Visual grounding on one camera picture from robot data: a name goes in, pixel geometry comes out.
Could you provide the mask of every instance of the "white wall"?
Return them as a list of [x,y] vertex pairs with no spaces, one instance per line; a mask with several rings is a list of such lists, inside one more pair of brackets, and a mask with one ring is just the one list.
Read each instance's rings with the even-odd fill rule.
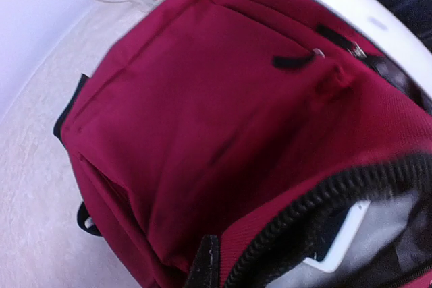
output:
[[0,122],[32,73],[93,0],[0,0]]

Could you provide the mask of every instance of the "gray inner lining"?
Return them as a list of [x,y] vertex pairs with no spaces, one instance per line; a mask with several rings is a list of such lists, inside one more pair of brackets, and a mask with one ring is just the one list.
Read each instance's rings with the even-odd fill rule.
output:
[[432,259],[432,202],[410,191],[392,200],[372,202],[344,260],[333,273],[305,263],[267,288],[324,288],[349,282],[376,287]]

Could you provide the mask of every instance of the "smartphone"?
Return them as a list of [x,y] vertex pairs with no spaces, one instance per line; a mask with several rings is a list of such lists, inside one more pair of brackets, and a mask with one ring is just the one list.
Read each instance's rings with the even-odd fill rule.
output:
[[304,263],[326,273],[336,271],[362,223],[369,201],[338,210],[325,222],[318,244]]

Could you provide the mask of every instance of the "open zipper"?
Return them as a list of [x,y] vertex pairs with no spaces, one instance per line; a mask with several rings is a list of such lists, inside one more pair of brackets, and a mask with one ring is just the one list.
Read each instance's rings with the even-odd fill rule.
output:
[[[390,199],[416,189],[432,190],[432,155],[359,166],[328,177],[268,223],[244,250],[223,288],[263,288],[300,264],[317,243],[318,233],[335,210],[359,200]],[[426,264],[383,288],[405,285],[431,270]]]

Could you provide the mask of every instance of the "maroon bag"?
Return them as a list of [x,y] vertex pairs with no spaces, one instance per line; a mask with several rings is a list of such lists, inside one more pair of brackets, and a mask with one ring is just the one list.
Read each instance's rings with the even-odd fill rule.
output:
[[[312,0],[167,0],[86,82],[61,139],[97,229],[143,287],[188,274],[188,287],[264,287],[334,210],[413,191],[427,205],[432,118],[319,26],[382,57]],[[432,245],[369,275],[405,232],[322,287],[420,277]]]

